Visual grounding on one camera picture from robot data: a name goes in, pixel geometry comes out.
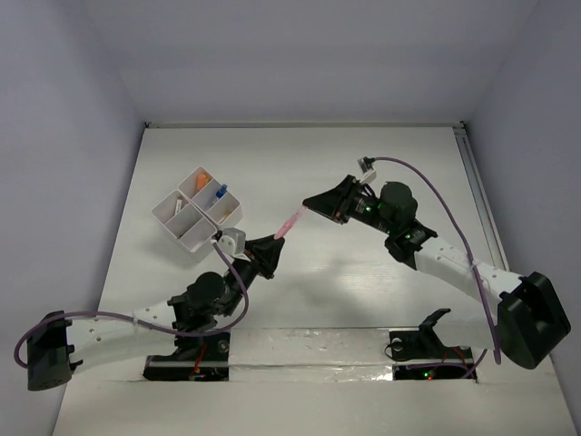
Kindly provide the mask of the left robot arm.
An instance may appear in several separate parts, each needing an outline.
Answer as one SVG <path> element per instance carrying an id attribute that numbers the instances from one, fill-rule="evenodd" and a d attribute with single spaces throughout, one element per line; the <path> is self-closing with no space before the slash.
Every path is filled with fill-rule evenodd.
<path id="1" fill-rule="evenodd" d="M 273 235 L 242 248 L 226 237 L 212 241 L 225 273 L 205 272 L 166 301 L 129 313 L 49 312 L 18 341 L 14 358 L 25 368 L 29 391 L 67 384 L 76 373 L 146 355 L 195 356 L 207 337 L 228 332 L 249 310 L 254 280 L 273 278 L 285 244 Z"/>

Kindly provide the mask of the pink highlighter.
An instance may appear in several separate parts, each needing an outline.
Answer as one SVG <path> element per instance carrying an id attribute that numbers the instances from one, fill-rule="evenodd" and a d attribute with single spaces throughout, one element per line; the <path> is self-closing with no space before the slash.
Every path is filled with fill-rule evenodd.
<path id="1" fill-rule="evenodd" d="M 298 222 L 298 220 L 302 217 L 306 210 L 306 207 L 302 205 L 283 225 L 282 227 L 274 234 L 273 238 L 275 240 L 279 240 L 284 238 L 287 233 L 294 227 L 294 225 Z"/>

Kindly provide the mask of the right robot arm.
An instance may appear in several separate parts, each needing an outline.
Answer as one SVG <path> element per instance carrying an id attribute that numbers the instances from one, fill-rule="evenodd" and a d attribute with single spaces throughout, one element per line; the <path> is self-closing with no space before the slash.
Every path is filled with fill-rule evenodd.
<path id="1" fill-rule="evenodd" d="M 466 321 L 454 332 L 431 325 L 418 334 L 419 348 L 438 356 L 450 344 L 478 349 L 499 347 L 516 365 L 532 370 L 571 332 L 571 324 L 550 280 L 539 272 L 528 276 L 503 271 L 459 250 L 416 217 L 418 203 L 407 185 L 387 182 L 379 195 L 346 176 L 327 192 L 302 202 L 334 223 L 349 220 L 386 234 L 388 253 L 414 271 L 440 279 L 487 305 L 489 321 Z"/>

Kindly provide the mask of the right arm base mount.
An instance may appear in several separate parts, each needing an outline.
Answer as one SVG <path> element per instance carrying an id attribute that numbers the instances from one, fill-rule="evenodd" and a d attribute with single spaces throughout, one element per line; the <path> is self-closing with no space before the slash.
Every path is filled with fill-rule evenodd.
<path id="1" fill-rule="evenodd" d="M 383 352 L 393 363 L 395 381 L 475 380 L 475 359 L 470 349 L 445 346 L 434 331 L 438 321 L 450 309 L 438 309 L 418 327 L 389 332 Z"/>

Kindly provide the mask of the orange cap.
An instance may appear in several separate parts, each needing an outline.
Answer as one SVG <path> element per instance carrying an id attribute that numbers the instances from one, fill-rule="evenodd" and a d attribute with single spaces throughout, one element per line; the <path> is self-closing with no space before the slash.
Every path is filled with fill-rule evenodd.
<path id="1" fill-rule="evenodd" d="M 195 180 L 196 191 L 202 190 L 212 178 L 206 173 L 198 173 Z"/>

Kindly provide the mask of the small spray bottle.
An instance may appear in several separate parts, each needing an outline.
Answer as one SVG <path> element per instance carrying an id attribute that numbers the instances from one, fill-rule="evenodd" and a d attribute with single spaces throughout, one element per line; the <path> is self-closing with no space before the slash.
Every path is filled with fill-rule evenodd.
<path id="1" fill-rule="evenodd" d="M 215 192 L 214 196 L 212 197 L 212 203 L 216 203 L 219 201 L 228 191 L 228 186 L 226 184 L 222 184 L 221 187 Z"/>

